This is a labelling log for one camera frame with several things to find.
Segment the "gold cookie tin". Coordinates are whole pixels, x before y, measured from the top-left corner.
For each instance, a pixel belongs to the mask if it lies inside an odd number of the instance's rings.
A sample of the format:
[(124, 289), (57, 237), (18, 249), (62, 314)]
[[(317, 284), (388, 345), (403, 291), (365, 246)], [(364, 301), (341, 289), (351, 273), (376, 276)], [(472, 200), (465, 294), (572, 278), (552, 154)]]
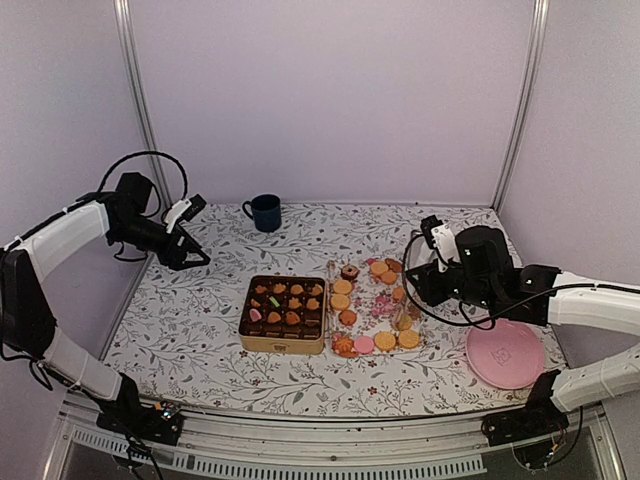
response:
[[(273, 287), (280, 283), (286, 286), (281, 294), (274, 294)], [(292, 295), (291, 286), (300, 284), (304, 292)], [(311, 296), (310, 291), (315, 284), (320, 284), (324, 292), (319, 296)], [(263, 285), (267, 291), (257, 294), (254, 289)], [(327, 282), (320, 277), (256, 275), (248, 284), (246, 298), (241, 309), (238, 324), (238, 335), (242, 346), (249, 352), (318, 355), (323, 352), (325, 345), (326, 311), (327, 311)], [(269, 301), (274, 297), (280, 303), (275, 307)], [(262, 307), (255, 308), (262, 314), (262, 319), (252, 322), (249, 318), (251, 299), (262, 303)], [(289, 300), (297, 298), (301, 306), (297, 309), (289, 308)], [(310, 298), (317, 299), (321, 306), (317, 310), (308, 310), (306, 303)]]

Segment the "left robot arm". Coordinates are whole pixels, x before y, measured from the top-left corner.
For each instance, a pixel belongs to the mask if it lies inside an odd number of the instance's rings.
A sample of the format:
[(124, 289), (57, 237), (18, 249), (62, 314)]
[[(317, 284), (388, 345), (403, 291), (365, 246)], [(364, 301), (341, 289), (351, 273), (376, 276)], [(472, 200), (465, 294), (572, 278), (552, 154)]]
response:
[(49, 388), (55, 377), (97, 402), (128, 434), (148, 426), (133, 381), (97, 359), (98, 337), (126, 282), (98, 253), (101, 243), (131, 247), (173, 271), (209, 264), (184, 225), (206, 202), (184, 196), (160, 218), (147, 211), (152, 183), (125, 173), (55, 213), (1, 251), (1, 357), (24, 361)]

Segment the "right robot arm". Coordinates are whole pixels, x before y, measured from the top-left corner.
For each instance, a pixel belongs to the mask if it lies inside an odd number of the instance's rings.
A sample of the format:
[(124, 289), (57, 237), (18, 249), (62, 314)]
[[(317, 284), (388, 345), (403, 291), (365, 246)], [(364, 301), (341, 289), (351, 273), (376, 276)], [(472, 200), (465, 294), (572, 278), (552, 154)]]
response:
[[(499, 319), (540, 327), (578, 325), (639, 334), (639, 289), (589, 279), (546, 265), (517, 267), (498, 228), (473, 226), (454, 233), (434, 216), (422, 220), (420, 238), (435, 254), (422, 265), (405, 267), (409, 300), (425, 314), (457, 300), (487, 311), (471, 327)], [(517, 415), (517, 427), (537, 436), (552, 424), (556, 411), (615, 398), (639, 388), (639, 348), (576, 369), (541, 375)]]

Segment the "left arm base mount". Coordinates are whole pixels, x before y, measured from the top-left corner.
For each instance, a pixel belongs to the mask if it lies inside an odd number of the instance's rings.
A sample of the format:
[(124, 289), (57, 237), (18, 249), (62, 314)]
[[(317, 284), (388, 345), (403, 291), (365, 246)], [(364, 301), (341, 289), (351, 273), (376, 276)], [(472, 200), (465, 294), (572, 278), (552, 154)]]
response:
[(179, 408), (166, 401), (143, 404), (135, 383), (123, 382), (115, 400), (95, 399), (101, 414), (100, 428), (122, 433), (134, 440), (148, 440), (176, 446), (182, 433), (184, 418)]

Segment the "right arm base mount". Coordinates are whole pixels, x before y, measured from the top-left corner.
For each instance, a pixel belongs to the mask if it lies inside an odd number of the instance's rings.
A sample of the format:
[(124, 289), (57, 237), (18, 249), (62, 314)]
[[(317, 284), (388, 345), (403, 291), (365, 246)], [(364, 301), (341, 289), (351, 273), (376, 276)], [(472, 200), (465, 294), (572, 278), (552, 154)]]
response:
[(484, 416), (481, 432), (490, 446), (497, 446), (559, 432), (568, 426), (567, 415), (550, 400), (543, 400)]

